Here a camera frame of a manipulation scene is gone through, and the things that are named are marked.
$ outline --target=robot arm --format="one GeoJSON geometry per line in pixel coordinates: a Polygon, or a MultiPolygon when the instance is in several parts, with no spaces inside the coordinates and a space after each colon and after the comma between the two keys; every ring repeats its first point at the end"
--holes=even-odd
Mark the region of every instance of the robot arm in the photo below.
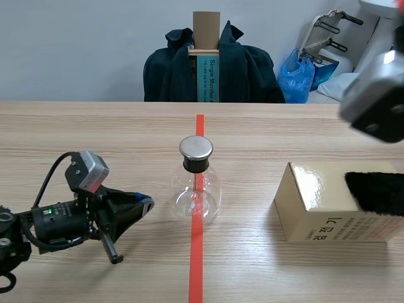
{"type": "Polygon", "coordinates": [[[388,143],[404,140],[404,0],[395,50],[377,57],[345,91],[340,115],[353,128],[388,143]]]}
{"type": "Polygon", "coordinates": [[[16,278],[11,271],[28,261],[31,244],[45,254],[78,246],[88,239],[99,240],[112,264],[123,261],[114,243],[152,210],[154,202],[141,193],[104,187],[102,182],[108,173],[102,158],[90,151],[65,153],[50,169],[31,210],[14,214],[0,206],[0,276],[10,281],[8,287],[0,288],[0,294],[14,288],[16,278]],[[67,157],[71,157],[71,164],[65,176],[74,200],[39,207],[49,179],[67,157]]]}

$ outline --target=red tape line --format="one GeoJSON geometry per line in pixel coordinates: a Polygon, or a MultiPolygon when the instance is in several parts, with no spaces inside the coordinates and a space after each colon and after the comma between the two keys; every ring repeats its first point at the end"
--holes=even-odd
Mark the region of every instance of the red tape line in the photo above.
{"type": "MultiPolygon", "coordinates": [[[[196,135],[205,135],[205,117],[196,116],[196,135]]],[[[196,175],[189,262],[189,303],[203,303],[203,175],[196,175]]]]}

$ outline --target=metal lid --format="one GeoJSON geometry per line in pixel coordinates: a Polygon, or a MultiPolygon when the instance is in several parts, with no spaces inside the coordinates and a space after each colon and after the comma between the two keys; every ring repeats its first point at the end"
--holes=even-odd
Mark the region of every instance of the metal lid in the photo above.
{"type": "Polygon", "coordinates": [[[181,141],[179,151],[188,160],[202,161],[212,154],[213,145],[205,137],[190,136],[181,141]]]}

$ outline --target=glass jar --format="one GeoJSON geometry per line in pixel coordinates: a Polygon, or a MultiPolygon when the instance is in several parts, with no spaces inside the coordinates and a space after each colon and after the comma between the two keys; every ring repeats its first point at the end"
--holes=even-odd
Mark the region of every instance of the glass jar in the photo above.
{"type": "Polygon", "coordinates": [[[171,178],[172,209],[183,220],[190,221],[197,212],[210,223],[222,201],[222,183],[209,165],[213,145],[205,137],[190,136],[181,141],[179,150],[184,161],[171,178]]]}

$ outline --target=black cable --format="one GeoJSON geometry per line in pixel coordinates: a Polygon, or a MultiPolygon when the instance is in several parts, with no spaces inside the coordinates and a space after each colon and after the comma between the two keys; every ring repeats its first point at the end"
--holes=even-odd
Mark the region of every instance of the black cable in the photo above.
{"type": "Polygon", "coordinates": [[[7,287],[0,287],[0,294],[5,294],[14,288],[17,283],[17,278],[12,273],[2,273],[0,276],[3,276],[10,281],[10,285],[7,287]]]}
{"type": "Polygon", "coordinates": [[[47,251],[62,251],[63,249],[71,248],[77,245],[80,245],[84,243],[84,239],[80,238],[78,240],[75,240],[74,242],[67,243],[67,244],[61,244],[61,245],[52,245],[52,244],[46,244],[41,241],[39,241],[32,233],[30,230],[30,226],[26,220],[26,218],[21,219],[21,227],[23,230],[23,233],[27,237],[27,239],[35,246],[46,249],[47,251]]]}
{"type": "Polygon", "coordinates": [[[80,153],[75,152],[75,151],[69,151],[69,152],[64,153],[63,155],[61,155],[59,158],[57,158],[57,160],[55,161],[55,163],[53,163],[52,167],[50,168],[50,171],[48,172],[48,174],[47,174],[47,176],[46,176],[46,178],[45,178],[45,180],[44,180],[44,183],[42,184],[42,187],[41,187],[40,190],[39,190],[37,199],[35,199],[35,202],[34,202],[34,204],[33,204],[33,207],[38,207],[39,202],[40,202],[40,200],[42,199],[42,196],[44,195],[46,186],[48,185],[49,180],[51,179],[53,173],[55,172],[56,167],[57,167],[65,158],[67,158],[68,156],[71,156],[71,157],[72,157],[72,156],[77,155],[77,154],[80,154],[80,153]]]}

